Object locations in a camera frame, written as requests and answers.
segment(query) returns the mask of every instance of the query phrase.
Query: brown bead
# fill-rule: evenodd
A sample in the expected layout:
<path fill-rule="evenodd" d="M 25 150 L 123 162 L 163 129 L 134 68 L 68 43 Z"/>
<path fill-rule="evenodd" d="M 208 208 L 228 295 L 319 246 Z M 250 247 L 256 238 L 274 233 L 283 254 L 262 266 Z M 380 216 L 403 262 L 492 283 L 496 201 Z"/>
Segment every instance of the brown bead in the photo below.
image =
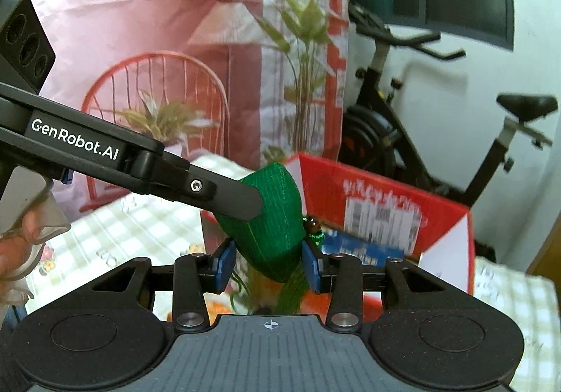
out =
<path fill-rule="evenodd" d="M 304 229 L 308 234 L 317 234 L 322 229 L 322 222 L 315 216 L 308 216 L 308 220 L 304 221 Z"/>

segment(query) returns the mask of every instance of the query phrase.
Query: chair backrest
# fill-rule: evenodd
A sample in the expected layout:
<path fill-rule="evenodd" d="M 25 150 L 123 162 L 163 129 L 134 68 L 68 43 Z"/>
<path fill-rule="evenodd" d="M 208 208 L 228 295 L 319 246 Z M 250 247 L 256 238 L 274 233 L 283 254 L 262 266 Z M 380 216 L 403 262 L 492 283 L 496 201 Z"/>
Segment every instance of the chair backrest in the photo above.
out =
<path fill-rule="evenodd" d="M 142 109 L 143 93 L 149 94 L 157 103 L 180 101 L 201 113 L 201 127 L 182 144 L 185 158 L 191 151 L 201 149 L 223 154 L 224 127 L 228 117 L 224 86 L 207 65 L 189 55 L 172 51 L 148 52 L 115 64 L 94 82 L 81 111 L 127 126 L 119 112 Z M 86 182 L 92 201 L 99 199 L 101 193 L 113 190 L 116 198 L 123 195 L 122 190 L 116 191 L 116 188 L 90 177 Z M 103 205 L 111 202 L 111 197 L 107 196 L 102 198 Z"/>

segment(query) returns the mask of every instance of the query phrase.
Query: blue package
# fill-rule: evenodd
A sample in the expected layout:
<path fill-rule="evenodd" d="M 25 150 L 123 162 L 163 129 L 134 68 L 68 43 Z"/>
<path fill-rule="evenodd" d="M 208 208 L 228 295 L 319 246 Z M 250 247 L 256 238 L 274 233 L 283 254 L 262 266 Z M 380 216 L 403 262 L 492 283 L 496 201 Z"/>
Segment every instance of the blue package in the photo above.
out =
<path fill-rule="evenodd" d="M 343 231 L 323 227 L 323 232 L 325 240 L 322 251 L 326 255 L 345 253 L 358 257 L 365 265 L 379 266 L 383 266 L 389 257 L 404 258 L 405 256 L 405 251 L 399 248 L 369 243 Z"/>

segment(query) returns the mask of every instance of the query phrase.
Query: crosshair symbol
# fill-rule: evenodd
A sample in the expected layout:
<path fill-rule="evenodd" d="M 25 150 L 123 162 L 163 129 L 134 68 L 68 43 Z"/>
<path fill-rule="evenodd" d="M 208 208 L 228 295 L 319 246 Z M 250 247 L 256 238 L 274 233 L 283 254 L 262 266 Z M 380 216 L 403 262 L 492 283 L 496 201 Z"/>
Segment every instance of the crosshair symbol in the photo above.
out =
<path fill-rule="evenodd" d="M 281 326 L 282 324 L 279 324 L 278 322 L 273 321 L 272 319 L 270 321 L 267 321 L 265 324 L 262 324 L 262 326 L 265 326 L 266 328 L 268 328 L 269 330 L 273 330 L 276 329 L 277 327 Z"/>

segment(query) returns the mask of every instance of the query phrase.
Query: gray ribbed plate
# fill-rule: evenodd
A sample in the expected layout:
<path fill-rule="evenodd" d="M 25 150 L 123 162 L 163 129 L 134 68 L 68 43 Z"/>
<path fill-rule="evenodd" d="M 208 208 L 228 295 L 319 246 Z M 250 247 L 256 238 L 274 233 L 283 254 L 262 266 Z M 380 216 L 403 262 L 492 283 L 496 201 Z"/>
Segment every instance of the gray ribbed plate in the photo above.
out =
<path fill-rule="evenodd" d="M 158 367 L 115 390 L 420 392 L 380 368 L 357 336 L 330 332 L 315 316 L 222 316 L 210 332 L 181 335 Z"/>

